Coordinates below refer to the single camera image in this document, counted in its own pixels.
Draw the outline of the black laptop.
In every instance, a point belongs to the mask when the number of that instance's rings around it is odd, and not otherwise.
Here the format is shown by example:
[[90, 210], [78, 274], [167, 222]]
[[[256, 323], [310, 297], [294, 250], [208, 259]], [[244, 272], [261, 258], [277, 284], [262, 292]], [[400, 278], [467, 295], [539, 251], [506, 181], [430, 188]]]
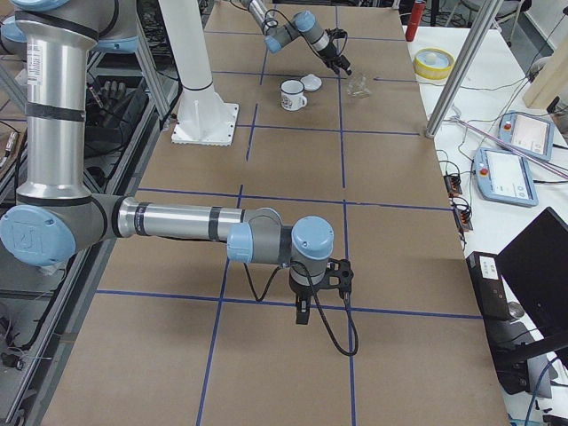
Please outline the black laptop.
[[567, 329], [567, 223], [545, 208], [497, 256], [504, 280], [543, 335]]

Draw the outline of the white enamel mug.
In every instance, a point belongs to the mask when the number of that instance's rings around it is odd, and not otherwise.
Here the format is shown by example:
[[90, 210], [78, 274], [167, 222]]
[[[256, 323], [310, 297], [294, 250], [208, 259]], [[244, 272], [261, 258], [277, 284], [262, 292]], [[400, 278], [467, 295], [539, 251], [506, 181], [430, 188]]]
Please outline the white enamel mug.
[[295, 112], [307, 106], [304, 84], [299, 80], [287, 80], [280, 84], [280, 105], [289, 112]]

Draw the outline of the aluminium frame post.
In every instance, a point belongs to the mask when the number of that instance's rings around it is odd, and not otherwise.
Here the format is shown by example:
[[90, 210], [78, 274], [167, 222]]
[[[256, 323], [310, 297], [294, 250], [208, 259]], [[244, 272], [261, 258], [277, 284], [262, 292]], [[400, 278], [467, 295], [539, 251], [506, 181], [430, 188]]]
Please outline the aluminium frame post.
[[427, 138], [436, 136], [502, 4], [503, 0], [486, 0], [483, 2], [430, 116], [425, 129]]

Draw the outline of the wooden beam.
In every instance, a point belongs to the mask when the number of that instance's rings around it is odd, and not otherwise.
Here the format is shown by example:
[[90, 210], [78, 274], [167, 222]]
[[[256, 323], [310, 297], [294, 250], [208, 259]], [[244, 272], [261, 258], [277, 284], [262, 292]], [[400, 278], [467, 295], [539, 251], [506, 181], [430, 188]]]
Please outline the wooden beam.
[[567, 86], [567, 38], [550, 57], [523, 96], [525, 105], [533, 109], [546, 109]]

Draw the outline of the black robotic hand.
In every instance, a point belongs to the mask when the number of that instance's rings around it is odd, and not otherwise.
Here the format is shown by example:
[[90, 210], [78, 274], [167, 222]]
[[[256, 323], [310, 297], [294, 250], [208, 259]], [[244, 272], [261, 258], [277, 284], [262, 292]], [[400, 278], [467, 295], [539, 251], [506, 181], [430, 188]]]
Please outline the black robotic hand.
[[117, 116], [132, 97], [132, 93], [127, 91], [126, 84], [116, 80], [106, 80], [99, 87], [91, 85], [89, 91], [90, 96], [86, 104], [88, 111], [99, 113], [103, 117]]

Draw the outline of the orange connector board lower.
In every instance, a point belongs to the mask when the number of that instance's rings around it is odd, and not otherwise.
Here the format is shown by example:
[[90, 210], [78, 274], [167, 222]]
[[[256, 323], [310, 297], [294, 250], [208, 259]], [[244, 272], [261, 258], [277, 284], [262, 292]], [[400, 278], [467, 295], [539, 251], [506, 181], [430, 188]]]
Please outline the orange connector board lower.
[[473, 225], [470, 221], [469, 213], [461, 209], [454, 209], [453, 213], [457, 229], [460, 232], [467, 233], [473, 230]]

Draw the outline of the orange connector board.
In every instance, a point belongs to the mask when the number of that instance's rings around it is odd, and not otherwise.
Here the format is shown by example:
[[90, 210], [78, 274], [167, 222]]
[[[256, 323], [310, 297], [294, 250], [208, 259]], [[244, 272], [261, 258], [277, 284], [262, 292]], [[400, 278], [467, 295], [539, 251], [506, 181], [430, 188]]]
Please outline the orange connector board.
[[462, 195], [462, 179], [459, 173], [445, 174], [444, 182], [449, 197]]
[[454, 209], [453, 213], [457, 229], [460, 232], [467, 233], [473, 230], [473, 225], [470, 221], [469, 213], [461, 209]]

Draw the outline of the red bottle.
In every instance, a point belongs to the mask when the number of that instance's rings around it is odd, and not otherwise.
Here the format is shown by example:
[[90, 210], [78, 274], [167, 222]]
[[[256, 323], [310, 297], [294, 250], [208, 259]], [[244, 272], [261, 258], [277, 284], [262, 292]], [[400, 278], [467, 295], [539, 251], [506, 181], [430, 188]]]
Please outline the red bottle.
[[411, 10], [410, 18], [406, 25], [405, 38], [408, 42], [415, 39], [418, 27], [420, 26], [422, 15], [426, 7], [426, 0], [415, 0]]

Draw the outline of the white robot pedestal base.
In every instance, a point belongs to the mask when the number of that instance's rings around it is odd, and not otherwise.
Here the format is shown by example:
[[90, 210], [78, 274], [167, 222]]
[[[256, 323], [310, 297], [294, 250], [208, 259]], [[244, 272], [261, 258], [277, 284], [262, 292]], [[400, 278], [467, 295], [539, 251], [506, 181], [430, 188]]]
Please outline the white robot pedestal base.
[[239, 106], [224, 102], [215, 89], [199, 5], [194, 0], [159, 5], [182, 85], [172, 141], [229, 146]]

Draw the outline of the upper teach pendant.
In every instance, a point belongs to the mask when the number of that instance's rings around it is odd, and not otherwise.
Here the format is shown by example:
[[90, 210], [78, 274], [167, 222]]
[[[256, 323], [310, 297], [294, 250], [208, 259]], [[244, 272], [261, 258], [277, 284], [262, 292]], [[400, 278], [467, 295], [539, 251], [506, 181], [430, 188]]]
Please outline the upper teach pendant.
[[548, 120], [528, 113], [508, 112], [501, 118], [499, 138], [534, 158], [551, 160], [554, 131]]

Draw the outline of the teach pendant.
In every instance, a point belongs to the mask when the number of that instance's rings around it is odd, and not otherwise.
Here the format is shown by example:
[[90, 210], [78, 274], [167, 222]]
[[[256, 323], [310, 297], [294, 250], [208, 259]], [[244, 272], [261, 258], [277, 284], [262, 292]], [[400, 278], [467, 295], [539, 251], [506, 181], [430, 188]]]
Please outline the teach pendant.
[[477, 188], [481, 196], [522, 207], [539, 204], [528, 161], [511, 152], [479, 148], [473, 160]]
[[548, 120], [528, 113], [508, 112], [501, 118], [499, 138], [534, 158], [551, 160], [554, 131]]

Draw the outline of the yellow tape roll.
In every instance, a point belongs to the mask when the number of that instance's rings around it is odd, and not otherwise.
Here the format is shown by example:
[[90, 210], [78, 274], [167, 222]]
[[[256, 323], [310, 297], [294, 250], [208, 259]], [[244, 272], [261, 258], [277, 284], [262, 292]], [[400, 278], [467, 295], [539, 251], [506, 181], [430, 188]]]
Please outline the yellow tape roll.
[[454, 56], [442, 49], [424, 48], [414, 55], [413, 66], [422, 78], [439, 81], [445, 80], [454, 68]]

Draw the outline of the white round lid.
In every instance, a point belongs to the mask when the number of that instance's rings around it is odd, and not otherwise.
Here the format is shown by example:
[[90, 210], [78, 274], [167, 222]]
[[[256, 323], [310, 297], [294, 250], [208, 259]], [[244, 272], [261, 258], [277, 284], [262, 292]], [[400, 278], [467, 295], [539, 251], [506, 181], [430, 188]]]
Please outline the white round lid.
[[317, 91], [322, 86], [322, 80], [313, 74], [305, 75], [300, 79], [306, 91]]

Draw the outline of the orange connector board upper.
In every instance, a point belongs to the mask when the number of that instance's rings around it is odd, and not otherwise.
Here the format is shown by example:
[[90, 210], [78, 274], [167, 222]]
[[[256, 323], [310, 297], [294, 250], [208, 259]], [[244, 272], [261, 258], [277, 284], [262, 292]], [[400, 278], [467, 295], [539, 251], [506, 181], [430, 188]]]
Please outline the orange connector board upper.
[[462, 195], [462, 179], [459, 173], [445, 174], [444, 182], [449, 197]]

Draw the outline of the black box device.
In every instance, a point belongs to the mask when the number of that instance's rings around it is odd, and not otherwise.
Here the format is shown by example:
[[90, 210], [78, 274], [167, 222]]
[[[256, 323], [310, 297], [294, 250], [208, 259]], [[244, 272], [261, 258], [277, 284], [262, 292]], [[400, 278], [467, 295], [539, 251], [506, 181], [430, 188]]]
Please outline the black box device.
[[486, 320], [509, 320], [509, 306], [496, 255], [473, 251], [466, 259], [478, 308]]

